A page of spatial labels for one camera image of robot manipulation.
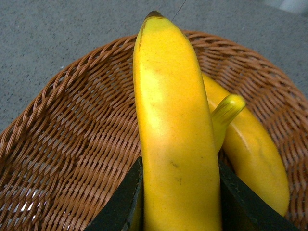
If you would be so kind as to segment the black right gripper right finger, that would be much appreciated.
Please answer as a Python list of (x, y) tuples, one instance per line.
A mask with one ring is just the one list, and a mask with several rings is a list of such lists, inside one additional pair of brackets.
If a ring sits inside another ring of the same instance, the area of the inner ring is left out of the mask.
[(222, 161), (219, 161), (224, 231), (297, 231), (255, 194)]

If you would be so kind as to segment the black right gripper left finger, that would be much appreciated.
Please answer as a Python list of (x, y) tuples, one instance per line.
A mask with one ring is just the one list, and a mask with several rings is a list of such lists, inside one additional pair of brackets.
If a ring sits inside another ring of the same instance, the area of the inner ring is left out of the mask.
[(143, 230), (143, 166), (138, 157), (87, 231)]

